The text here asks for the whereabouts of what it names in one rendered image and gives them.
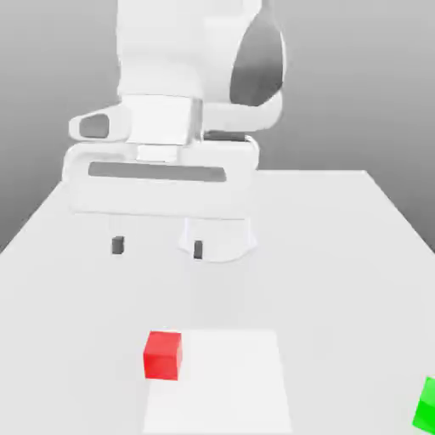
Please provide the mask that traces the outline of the small red cube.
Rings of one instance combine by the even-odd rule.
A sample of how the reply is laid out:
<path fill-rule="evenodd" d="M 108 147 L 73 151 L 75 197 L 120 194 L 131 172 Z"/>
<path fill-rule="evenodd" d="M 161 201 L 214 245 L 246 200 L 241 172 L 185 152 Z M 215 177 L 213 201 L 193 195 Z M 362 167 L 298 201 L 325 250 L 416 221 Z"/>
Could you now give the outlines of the small red cube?
<path fill-rule="evenodd" d="M 145 378 L 177 381 L 182 358 L 180 332 L 152 330 L 143 352 Z"/>

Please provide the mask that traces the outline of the small green cube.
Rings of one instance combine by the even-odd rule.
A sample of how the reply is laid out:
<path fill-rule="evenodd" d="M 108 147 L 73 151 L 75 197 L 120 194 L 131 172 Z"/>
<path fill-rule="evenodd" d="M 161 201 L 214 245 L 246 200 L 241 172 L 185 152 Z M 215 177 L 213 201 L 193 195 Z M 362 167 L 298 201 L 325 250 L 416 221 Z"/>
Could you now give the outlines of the small green cube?
<path fill-rule="evenodd" d="M 426 378 L 412 424 L 430 435 L 435 435 L 435 378 Z"/>

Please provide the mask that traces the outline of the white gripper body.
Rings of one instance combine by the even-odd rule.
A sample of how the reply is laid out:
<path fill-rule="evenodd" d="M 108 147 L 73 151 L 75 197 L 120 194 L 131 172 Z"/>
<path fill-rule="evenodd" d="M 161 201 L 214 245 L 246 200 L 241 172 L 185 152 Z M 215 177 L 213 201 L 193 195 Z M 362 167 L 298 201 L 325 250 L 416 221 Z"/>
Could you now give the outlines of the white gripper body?
<path fill-rule="evenodd" d="M 254 141 L 204 141 L 178 148 L 177 161 L 138 159 L 138 146 L 79 143 L 62 181 L 76 212 L 243 219 L 257 170 Z"/>

